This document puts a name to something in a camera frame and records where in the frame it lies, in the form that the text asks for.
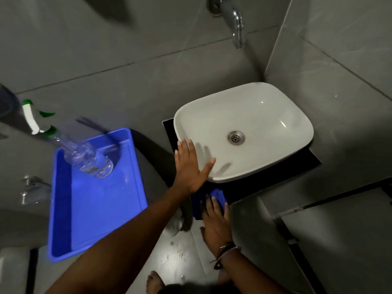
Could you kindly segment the person's left forearm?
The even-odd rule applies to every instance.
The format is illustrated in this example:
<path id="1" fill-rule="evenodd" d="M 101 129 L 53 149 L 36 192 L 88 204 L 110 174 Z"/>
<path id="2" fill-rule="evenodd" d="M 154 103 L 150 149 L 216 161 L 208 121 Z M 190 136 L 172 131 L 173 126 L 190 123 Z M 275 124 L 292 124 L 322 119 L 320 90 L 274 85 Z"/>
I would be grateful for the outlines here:
<path id="1" fill-rule="evenodd" d="M 179 184 L 79 257 L 45 294 L 125 294 L 191 188 Z"/>

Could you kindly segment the chrome wall faucet spout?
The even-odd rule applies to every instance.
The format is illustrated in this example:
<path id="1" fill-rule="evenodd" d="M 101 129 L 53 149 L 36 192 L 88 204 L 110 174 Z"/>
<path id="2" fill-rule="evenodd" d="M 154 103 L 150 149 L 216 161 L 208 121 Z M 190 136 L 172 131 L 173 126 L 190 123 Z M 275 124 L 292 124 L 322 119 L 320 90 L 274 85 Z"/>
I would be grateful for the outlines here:
<path id="1" fill-rule="evenodd" d="M 213 17 L 223 17 L 233 33 L 233 44 L 236 49 L 245 47 L 245 33 L 242 14 L 231 0 L 206 0 L 206 7 Z"/>

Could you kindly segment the blue cleaning cloth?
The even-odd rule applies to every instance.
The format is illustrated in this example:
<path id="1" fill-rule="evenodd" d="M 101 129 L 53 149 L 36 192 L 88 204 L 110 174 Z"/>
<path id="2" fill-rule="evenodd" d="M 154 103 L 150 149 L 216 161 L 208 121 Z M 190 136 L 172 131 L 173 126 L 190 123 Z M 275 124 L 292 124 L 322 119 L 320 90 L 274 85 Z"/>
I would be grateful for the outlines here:
<path id="1" fill-rule="evenodd" d="M 195 218 L 195 220 L 202 220 L 200 203 L 205 202 L 206 195 L 208 195 L 209 197 L 215 197 L 221 211 L 224 213 L 224 207 L 227 200 L 224 196 L 223 191 L 218 188 L 211 191 L 205 191 L 201 189 L 198 192 L 192 194 L 190 197 L 192 203 L 193 217 Z"/>

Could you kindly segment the white ceramic wash basin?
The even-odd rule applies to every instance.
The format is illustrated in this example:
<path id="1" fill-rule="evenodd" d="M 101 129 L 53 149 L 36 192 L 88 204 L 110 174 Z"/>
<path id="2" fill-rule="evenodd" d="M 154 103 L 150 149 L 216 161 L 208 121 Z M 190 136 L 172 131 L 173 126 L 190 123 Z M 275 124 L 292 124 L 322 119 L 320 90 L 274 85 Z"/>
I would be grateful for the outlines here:
<path id="1" fill-rule="evenodd" d="M 248 83 L 185 104 L 174 115 L 179 140 L 191 139 L 199 168 L 211 158 L 208 181 L 226 183 L 277 164 L 308 146 L 314 128 L 305 113 L 275 86 Z M 228 133 L 245 136 L 242 145 Z"/>

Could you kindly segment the chrome wall tap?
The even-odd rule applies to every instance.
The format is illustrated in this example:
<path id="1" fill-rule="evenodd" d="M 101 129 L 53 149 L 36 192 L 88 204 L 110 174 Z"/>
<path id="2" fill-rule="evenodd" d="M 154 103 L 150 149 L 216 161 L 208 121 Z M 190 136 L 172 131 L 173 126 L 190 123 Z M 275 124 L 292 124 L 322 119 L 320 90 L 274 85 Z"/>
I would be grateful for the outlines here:
<path id="1" fill-rule="evenodd" d="M 51 198 L 52 186 L 36 176 L 25 176 L 22 180 L 23 191 L 20 203 L 22 206 L 35 205 Z"/>

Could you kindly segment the person's bare foot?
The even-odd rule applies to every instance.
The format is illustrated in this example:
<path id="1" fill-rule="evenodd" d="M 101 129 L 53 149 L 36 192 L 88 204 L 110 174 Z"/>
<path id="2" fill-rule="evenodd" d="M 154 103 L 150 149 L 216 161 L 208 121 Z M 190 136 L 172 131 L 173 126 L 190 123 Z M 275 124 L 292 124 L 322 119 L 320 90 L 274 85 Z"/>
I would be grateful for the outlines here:
<path id="1" fill-rule="evenodd" d="M 147 294 L 165 294 L 165 284 L 156 271 L 151 271 L 146 281 Z"/>

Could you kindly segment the person's left hand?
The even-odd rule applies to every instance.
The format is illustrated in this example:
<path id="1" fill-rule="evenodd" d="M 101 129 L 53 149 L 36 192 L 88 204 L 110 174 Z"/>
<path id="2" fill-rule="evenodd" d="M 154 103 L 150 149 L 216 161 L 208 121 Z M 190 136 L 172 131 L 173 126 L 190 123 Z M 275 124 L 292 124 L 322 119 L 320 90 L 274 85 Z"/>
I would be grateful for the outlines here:
<path id="1" fill-rule="evenodd" d="M 193 141 L 187 140 L 190 157 L 189 162 L 181 167 L 181 141 L 177 142 L 178 148 L 174 153 L 174 161 L 176 168 L 176 177 L 174 180 L 173 187 L 180 190 L 182 194 L 193 194 L 198 191 L 201 186 L 205 183 L 199 178 L 198 157 Z"/>

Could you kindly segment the chrome basin drain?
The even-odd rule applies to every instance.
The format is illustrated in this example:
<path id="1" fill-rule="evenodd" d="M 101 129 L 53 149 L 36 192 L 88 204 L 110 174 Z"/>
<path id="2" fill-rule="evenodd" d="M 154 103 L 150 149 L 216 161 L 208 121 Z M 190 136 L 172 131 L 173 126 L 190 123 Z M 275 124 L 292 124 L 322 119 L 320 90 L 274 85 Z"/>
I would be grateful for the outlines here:
<path id="1" fill-rule="evenodd" d="M 228 133 L 227 139 L 230 144 L 238 146 L 244 143 L 245 136 L 239 131 L 232 131 Z"/>

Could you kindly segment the clear spray bottle green-white nozzle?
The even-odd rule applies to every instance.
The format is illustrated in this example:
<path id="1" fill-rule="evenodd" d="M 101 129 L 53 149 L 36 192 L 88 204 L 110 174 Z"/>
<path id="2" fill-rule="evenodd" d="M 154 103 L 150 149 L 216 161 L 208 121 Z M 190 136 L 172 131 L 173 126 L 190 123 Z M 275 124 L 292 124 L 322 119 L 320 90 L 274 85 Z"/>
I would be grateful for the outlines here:
<path id="1" fill-rule="evenodd" d="M 52 125 L 54 112 L 38 110 L 29 99 L 22 101 L 22 110 L 33 135 L 43 135 L 64 152 L 64 159 L 81 172 L 96 178 L 105 178 L 114 169 L 110 158 L 99 152 L 88 141 L 79 141 Z"/>

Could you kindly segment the black basin counter slab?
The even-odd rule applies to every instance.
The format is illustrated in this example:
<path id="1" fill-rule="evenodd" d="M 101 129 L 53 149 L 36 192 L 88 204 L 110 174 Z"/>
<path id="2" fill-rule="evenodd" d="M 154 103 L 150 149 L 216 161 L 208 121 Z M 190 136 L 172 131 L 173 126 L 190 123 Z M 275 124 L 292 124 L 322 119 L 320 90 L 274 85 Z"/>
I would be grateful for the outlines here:
<path id="1" fill-rule="evenodd" d="M 164 120 L 162 125 L 173 153 L 166 153 L 164 155 L 164 158 L 161 160 L 161 169 L 159 174 L 166 185 L 170 187 L 173 185 L 176 174 L 173 156 L 175 143 L 177 141 L 174 130 L 174 118 Z M 232 204 L 275 184 L 297 177 L 298 175 L 310 171 L 319 165 L 321 165 L 321 161 L 316 158 L 308 147 L 306 147 L 284 161 L 246 178 L 226 183 L 205 182 L 201 189 L 211 191 L 218 188 L 223 191 L 228 204 Z"/>

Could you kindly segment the person's right hand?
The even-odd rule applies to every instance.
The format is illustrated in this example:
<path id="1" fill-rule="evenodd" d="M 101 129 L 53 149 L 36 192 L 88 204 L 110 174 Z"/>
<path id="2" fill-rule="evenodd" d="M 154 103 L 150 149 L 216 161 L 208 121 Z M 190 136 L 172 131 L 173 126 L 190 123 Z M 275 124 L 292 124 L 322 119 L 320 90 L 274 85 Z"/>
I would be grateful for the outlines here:
<path id="1" fill-rule="evenodd" d="M 214 205 L 214 215 L 208 216 L 205 203 L 200 204 L 203 227 L 200 228 L 203 241 L 206 243 L 211 253 L 218 257 L 221 247 L 225 247 L 233 242 L 231 225 L 229 220 L 223 218 L 223 212 L 215 197 L 211 197 Z"/>

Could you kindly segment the blue plastic tray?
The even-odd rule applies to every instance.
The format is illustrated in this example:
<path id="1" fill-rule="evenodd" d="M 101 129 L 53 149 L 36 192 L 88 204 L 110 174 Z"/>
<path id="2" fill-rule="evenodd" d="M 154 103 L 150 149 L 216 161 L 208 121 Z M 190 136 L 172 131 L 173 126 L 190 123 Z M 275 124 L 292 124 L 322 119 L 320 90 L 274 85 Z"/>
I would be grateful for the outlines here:
<path id="1" fill-rule="evenodd" d="M 129 128 L 89 138 L 114 163 L 106 178 L 82 173 L 54 156 L 47 255 L 60 262 L 84 252 L 147 206 L 144 185 Z"/>

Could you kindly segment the person's right forearm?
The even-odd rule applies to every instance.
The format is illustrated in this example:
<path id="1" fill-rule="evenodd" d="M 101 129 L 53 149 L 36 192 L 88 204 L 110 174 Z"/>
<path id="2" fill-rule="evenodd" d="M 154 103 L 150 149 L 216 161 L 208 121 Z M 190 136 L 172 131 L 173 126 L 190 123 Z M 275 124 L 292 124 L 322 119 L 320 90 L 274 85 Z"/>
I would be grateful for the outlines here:
<path id="1" fill-rule="evenodd" d="M 225 247 L 217 263 L 232 279 L 241 294 L 291 294 L 244 256 L 239 247 Z"/>

